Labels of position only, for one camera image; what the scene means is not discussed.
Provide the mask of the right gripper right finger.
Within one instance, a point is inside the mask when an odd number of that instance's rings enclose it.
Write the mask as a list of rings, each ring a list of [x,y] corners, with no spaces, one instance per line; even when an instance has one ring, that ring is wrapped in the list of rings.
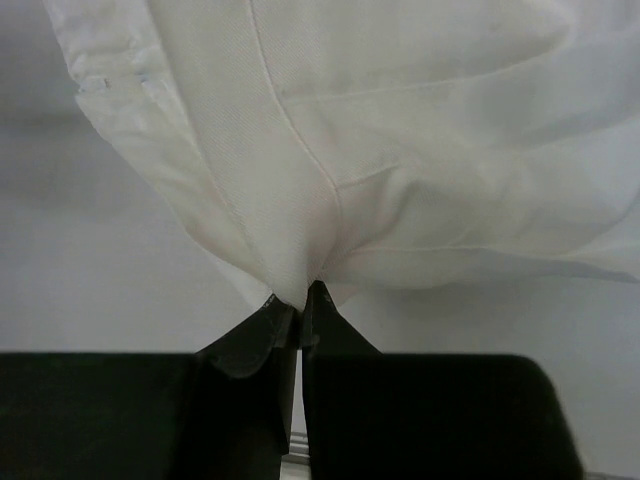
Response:
[[[303,401],[315,479],[580,479],[556,390],[529,358],[383,353],[309,289]]]

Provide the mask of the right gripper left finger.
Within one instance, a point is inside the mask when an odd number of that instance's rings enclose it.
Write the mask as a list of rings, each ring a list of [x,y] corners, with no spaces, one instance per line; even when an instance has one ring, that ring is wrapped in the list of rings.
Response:
[[[278,479],[289,452],[297,317],[270,297],[198,353],[189,415],[191,479]]]

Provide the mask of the white skirt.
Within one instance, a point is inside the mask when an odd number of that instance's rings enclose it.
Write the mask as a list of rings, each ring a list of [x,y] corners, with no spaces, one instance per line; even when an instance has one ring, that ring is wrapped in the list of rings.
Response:
[[[247,296],[639,277],[635,1],[49,1],[77,101]]]

